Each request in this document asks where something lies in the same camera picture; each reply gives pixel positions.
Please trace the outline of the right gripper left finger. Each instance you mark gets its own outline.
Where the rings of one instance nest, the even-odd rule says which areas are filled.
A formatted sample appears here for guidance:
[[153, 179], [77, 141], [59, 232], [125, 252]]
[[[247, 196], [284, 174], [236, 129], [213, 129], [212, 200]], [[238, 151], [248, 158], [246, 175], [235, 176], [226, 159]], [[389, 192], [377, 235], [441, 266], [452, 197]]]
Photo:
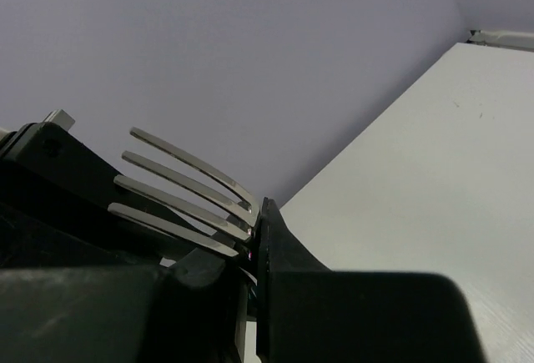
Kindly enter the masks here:
[[221, 258], [1, 257], [4, 362], [241, 362], [246, 291]]

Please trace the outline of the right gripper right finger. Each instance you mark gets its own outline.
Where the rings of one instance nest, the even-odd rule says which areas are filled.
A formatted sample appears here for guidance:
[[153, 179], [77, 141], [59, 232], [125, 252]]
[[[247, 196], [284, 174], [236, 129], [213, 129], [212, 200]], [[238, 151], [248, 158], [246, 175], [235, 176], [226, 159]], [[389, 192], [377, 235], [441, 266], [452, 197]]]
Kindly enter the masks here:
[[263, 362], [483, 362], [471, 312], [443, 275], [334, 271], [272, 199], [257, 230], [256, 353]]

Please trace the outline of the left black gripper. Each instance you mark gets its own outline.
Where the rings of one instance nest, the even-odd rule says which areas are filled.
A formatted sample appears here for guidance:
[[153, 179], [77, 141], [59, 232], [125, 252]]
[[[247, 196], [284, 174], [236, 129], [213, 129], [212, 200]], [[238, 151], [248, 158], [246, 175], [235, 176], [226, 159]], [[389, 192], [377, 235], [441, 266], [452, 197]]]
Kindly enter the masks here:
[[108, 212], [124, 204], [185, 220], [114, 183], [119, 172], [56, 124], [26, 124], [1, 140], [2, 268], [159, 264], [193, 250]]

